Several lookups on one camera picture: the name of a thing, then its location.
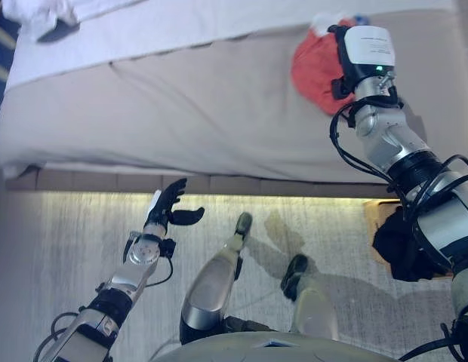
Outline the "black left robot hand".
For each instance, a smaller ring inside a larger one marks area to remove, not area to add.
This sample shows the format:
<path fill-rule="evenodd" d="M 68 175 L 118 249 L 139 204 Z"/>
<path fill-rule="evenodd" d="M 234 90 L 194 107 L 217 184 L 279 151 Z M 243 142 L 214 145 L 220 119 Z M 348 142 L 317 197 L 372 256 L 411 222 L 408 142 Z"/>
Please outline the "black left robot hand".
<path fill-rule="evenodd" d="M 153 209 L 147 215 L 143 227 L 144 234 L 157 235 L 162 238 L 166 235 L 169 224 L 189 226 L 195 225 L 202 219 L 205 213 L 203 207 L 197 210 L 172 210 L 185 193 L 186 184 L 187 178 L 182 178 L 160 191 Z"/>

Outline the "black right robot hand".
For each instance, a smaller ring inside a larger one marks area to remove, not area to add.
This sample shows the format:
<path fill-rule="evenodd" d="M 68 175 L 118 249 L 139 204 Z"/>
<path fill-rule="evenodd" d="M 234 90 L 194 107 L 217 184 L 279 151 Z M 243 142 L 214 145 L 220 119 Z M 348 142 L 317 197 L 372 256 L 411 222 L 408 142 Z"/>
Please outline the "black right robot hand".
<path fill-rule="evenodd" d="M 387 29 L 370 25 L 332 25 L 342 76 L 331 81 L 336 100 L 354 94 L 366 97 L 392 97 L 395 86 L 396 56 Z"/>

